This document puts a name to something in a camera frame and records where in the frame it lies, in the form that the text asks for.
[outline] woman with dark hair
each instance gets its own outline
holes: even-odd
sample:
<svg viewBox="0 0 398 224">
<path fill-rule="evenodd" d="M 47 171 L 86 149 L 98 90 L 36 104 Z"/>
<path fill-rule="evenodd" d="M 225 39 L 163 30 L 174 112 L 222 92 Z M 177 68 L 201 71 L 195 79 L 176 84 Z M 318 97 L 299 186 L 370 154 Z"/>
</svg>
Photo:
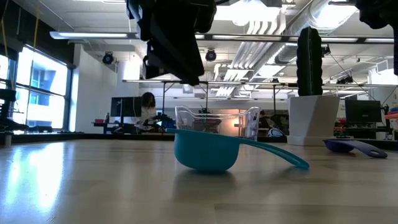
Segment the woman with dark hair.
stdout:
<svg viewBox="0 0 398 224">
<path fill-rule="evenodd" d="M 144 93 L 141 101 L 141 117 L 139 121 L 143 123 L 146 119 L 156 116 L 156 101 L 155 96 L 150 92 Z"/>
</svg>

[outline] security camera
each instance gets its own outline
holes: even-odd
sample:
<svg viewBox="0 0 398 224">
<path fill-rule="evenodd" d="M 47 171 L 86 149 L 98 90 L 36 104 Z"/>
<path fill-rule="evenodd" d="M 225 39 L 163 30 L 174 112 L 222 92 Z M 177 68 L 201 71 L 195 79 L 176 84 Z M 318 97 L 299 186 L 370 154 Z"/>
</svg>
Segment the security camera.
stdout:
<svg viewBox="0 0 398 224">
<path fill-rule="evenodd" d="M 214 49 L 209 49 L 206 54 L 206 61 L 214 62 L 217 58 L 217 54 Z"/>
<path fill-rule="evenodd" d="M 113 52 L 106 52 L 105 56 L 102 58 L 102 62 L 105 65 L 112 65 L 112 63 L 115 61 L 115 58 L 113 57 Z"/>
</svg>

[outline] measuring cup handle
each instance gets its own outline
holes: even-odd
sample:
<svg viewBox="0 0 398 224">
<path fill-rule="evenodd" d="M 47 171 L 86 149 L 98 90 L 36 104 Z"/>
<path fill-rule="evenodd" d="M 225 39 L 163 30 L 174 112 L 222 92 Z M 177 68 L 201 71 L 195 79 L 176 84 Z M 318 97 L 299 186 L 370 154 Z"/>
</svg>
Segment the measuring cup handle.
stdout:
<svg viewBox="0 0 398 224">
<path fill-rule="evenodd" d="M 285 159 L 287 162 L 289 162 L 299 168 L 308 169 L 310 167 L 310 164 L 308 164 L 305 160 L 303 160 L 299 156 L 296 156 L 295 154 L 288 152 L 284 149 L 278 148 L 276 146 L 271 146 L 266 143 L 251 141 L 251 140 L 247 140 L 247 139 L 242 139 L 241 143 L 247 144 L 249 146 L 258 147 L 265 151 L 271 152 L 277 156 L 280 156 L 281 158 Z"/>
</svg>

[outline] cactus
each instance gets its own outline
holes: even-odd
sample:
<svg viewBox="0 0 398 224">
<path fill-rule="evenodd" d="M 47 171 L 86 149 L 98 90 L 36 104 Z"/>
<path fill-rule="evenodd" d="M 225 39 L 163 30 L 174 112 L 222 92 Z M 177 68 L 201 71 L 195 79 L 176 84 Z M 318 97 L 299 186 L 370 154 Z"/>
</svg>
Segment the cactus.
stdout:
<svg viewBox="0 0 398 224">
<path fill-rule="evenodd" d="M 322 47 L 316 29 L 301 31 L 297 49 L 297 85 L 299 96 L 322 95 Z"/>
</svg>

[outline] potted cactus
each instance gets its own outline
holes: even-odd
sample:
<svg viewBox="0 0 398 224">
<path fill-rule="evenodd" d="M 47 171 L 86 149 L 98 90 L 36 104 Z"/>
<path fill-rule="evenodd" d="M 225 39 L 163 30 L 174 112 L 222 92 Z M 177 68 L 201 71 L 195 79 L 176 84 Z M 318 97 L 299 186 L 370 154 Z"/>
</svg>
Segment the potted cactus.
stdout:
<svg viewBox="0 0 398 224">
<path fill-rule="evenodd" d="M 288 99 L 288 144 L 324 146 L 333 138 L 340 99 L 322 96 L 321 37 L 311 27 L 301 31 L 297 49 L 297 86 L 299 97 Z"/>
</svg>

